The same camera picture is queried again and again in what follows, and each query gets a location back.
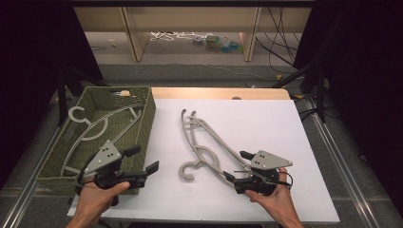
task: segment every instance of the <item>tangled hangers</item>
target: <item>tangled hangers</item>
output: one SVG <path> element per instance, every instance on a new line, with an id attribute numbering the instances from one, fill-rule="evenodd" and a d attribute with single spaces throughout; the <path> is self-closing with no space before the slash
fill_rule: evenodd
<path id="1" fill-rule="evenodd" d="M 206 130 L 210 135 L 217 141 L 219 142 L 223 147 L 225 147 L 228 152 L 236 158 L 242 168 L 245 171 L 250 171 L 249 164 L 244 161 L 237 153 L 234 152 L 221 138 L 220 136 L 207 124 L 205 120 L 199 119 L 195 116 L 196 111 L 193 111 L 191 116 L 188 117 L 190 120 L 189 122 L 185 121 L 184 113 L 186 112 L 186 109 L 182 111 L 182 129 L 184 136 L 186 137 L 187 141 L 189 142 L 190 146 L 192 147 L 193 151 L 196 153 L 198 156 L 198 159 L 196 161 L 188 161 L 185 162 L 179 169 L 179 174 L 181 177 L 192 181 L 195 179 L 195 177 L 192 174 L 186 174 L 185 169 L 189 166 L 194 167 L 194 168 L 199 168 L 203 164 L 206 164 L 215 174 L 217 174 L 224 182 L 233 185 L 232 182 L 228 181 L 225 176 L 223 171 L 220 168 L 220 161 L 217 157 L 217 155 L 208 147 L 203 146 L 203 145 L 198 145 L 196 141 L 196 136 L 195 136 L 195 128 L 196 127 L 202 127 L 204 130 Z M 210 157 L 212 158 L 213 162 L 210 163 L 208 160 L 204 157 L 203 153 L 208 153 Z"/>
<path id="2" fill-rule="evenodd" d="M 142 111 L 139 111 L 139 114 L 136 114 L 133 107 L 138 107 L 138 106 L 144 106 L 144 104 L 132 104 L 132 105 L 128 105 L 122 108 L 119 108 L 117 110 L 111 111 L 108 114 L 104 115 L 104 117 L 100 118 L 98 121 L 92 123 L 90 122 L 87 118 L 83 118 L 82 120 L 78 120 L 73 116 L 73 111 L 74 110 L 84 110 L 83 107 L 80 106 L 74 106 L 72 107 L 69 111 L 68 111 L 68 116 L 71 118 L 72 121 L 76 122 L 76 123 L 86 123 L 88 124 L 88 128 L 83 132 L 83 134 L 81 134 L 81 136 L 77 139 L 77 141 L 73 144 L 73 146 L 71 146 L 70 150 L 68 151 L 67 155 L 66 155 L 66 159 L 65 162 L 63 163 L 62 169 L 60 171 L 60 176 L 63 177 L 65 175 L 65 170 L 68 170 L 70 172 L 76 173 L 77 175 L 80 173 L 80 170 L 72 168 L 67 166 L 67 163 L 72 155 L 72 153 L 74 152 L 75 148 L 78 146 L 78 144 L 81 141 L 90 141 L 90 140 L 94 140 L 98 137 L 100 137 L 102 134 L 104 134 L 104 132 L 107 129 L 107 118 L 109 118 L 112 115 L 115 115 L 121 111 L 124 110 L 130 110 L 130 112 L 133 114 L 134 116 L 134 120 L 131 121 L 127 127 L 125 129 L 123 129 L 116 137 L 115 139 L 113 139 L 111 142 L 115 143 L 116 141 L 118 141 L 138 120 L 140 120 L 141 116 L 142 116 Z M 103 129 L 100 131 L 100 133 L 96 134 L 95 136 L 86 138 L 86 134 L 97 124 L 99 124 L 100 122 L 105 122 L 104 123 L 104 127 Z"/>

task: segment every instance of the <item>floor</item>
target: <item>floor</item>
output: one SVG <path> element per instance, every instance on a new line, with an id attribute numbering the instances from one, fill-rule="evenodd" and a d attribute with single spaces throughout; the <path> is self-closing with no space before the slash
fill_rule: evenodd
<path id="1" fill-rule="evenodd" d="M 216 33 L 220 37 L 239 42 L 234 33 Z M 255 44 L 251 62 L 244 62 L 239 50 L 223 53 L 205 46 L 197 47 L 192 40 L 170 36 L 167 40 L 148 41 L 141 62 L 133 63 L 130 50 L 122 33 L 88 33 L 94 55 L 105 77 L 106 83 L 117 85 L 148 86 L 212 86 L 212 87 L 269 87 L 278 78 L 287 77 L 295 71 L 273 54 L 269 55 L 259 43 Z M 267 47 L 268 39 L 275 34 L 259 34 L 258 39 Z M 300 34 L 285 34 L 287 45 L 297 48 Z M 285 43 L 278 37 L 272 50 L 289 62 Z M 285 88 L 290 95 L 300 95 L 298 87 L 302 79 L 296 79 Z M 329 227 L 403 227 L 403 219 L 398 215 L 392 202 L 374 176 L 371 167 L 360 158 L 359 148 L 348 129 L 337 115 L 329 96 L 326 96 L 325 120 L 323 124 L 316 114 L 305 112 L 315 105 L 314 94 L 293 97 L 297 110 L 313 148 L 318 166 L 340 217 L 340 223 Z M 31 174 L 50 140 L 57 130 L 58 103 L 55 96 L 48 106 L 41 127 L 32 139 L 11 174 L 9 181 L 0 192 L 0 221 L 5 224 L 8 213 L 18 211 L 14 206 L 27 183 L 32 182 Z M 70 197 L 47 195 L 41 186 L 34 185 L 34 195 L 27 199 L 29 205 L 20 210 L 21 218 L 16 219 L 18 227 L 66 227 L 69 222 L 67 210 Z M 359 205 L 366 203 L 367 209 Z M 111 227 L 128 227 L 128 221 L 107 221 Z M 150 227 L 152 224 L 137 224 L 136 227 Z M 307 227 L 325 227 L 306 224 Z M 277 227 L 276 224 L 265 227 Z"/>

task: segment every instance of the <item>white table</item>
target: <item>white table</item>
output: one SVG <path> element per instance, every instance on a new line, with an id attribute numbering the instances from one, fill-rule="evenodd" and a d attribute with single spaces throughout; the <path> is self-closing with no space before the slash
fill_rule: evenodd
<path id="1" fill-rule="evenodd" d="M 182 132 L 181 113 L 193 110 L 207 121 L 235 151 L 266 150 L 294 163 L 288 172 L 294 178 L 292 196 L 304 223 L 338 223 L 336 209 L 317 166 L 311 146 L 291 100 L 156 99 L 156 116 L 150 134 L 145 165 L 160 161 L 138 196 L 120 196 L 120 203 L 104 218 L 154 222 L 267 223 L 273 219 L 245 195 L 223 183 L 203 166 L 187 169 L 195 180 L 184 180 L 179 168 L 195 161 Z M 240 170 L 228 152 L 198 132 L 198 143 L 213 149 L 221 168 Z M 74 215 L 77 198 L 69 216 Z"/>

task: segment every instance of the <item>hand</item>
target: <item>hand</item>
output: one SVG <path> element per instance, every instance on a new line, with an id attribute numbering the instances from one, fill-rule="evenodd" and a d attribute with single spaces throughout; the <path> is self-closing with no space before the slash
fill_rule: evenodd
<path id="1" fill-rule="evenodd" d="M 80 193 L 74 217 L 67 227 L 84 228 L 96 224 L 101 214 L 110 207 L 113 198 L 122 194 L 129 187 L 129 182 L 122 182 L 104 190 L 93 182 L 87 183 Z"/>
<path id="2" fill-rule="evenodd" d="M 287 170 L 279 168 L 278 171 L 284 172 L 279 174 L 278 180 L 287 182 L 287 175 L 285 174 Z M 268 197 L 251 190 L 246 190 L 245 194 L 250 198 L 251 202 L 260 204 L 283 227 L 303 227 L 287 186 L 277 184 L 273 194 Z"/>

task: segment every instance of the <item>wicker basket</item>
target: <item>wicker basket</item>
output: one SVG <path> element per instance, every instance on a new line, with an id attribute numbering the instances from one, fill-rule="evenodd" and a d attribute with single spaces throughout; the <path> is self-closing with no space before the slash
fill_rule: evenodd
<path id="1" fill-rule="evenodd" d="M 128 90 L 130 96 L 120 96 L 119 93 L 122 90 Z M 121 168 L 128 172 L 140 171 L 144 167 L 145 152 L 156 110 L 151 87 L 90 86 L 86 88 L 77 104 L 77 106 L 83 107 L 85 110 L 74 110 L 73 112 L 76 119 L 82 120 L 87 118 L 91 123 L 94 123 L 111 111 L 135 104 L 144 105 L 134 108 L 136 113 L 139 110 L 142 111 L 141 118 L 115 142 L 115 146 L 119 151 L 123 151 L 135 144 L 141 146 L 141 153 L 123 159 Z M 134 116 L 129 110 L 110 116 L 104 134 L 94 140 L 80 141 L 70 156 L 67 166 L 81 170 L 91 154 L 98 152 L 106 140 L 112 141 L 115 139 L 133 119 Z M 41 187 L 46 189 L 50 194 L 74 194 L 75 174 L 68 171 L 65 172 L 63 177 L 60 174 L 68 151 L 83 132 L 87 130 L 87 127 L 86 123 L 75 123 L 71 119 L 68 119 L 54 145 L 51 147 L 48 157 L 36 177 Z M 104 122 L 98 123 L 89 130 L 86 137 L 97 135 L 102 131 L 103 127 Z M 138 194 L 138 189 L 129 190 L 125 193 Z"/>

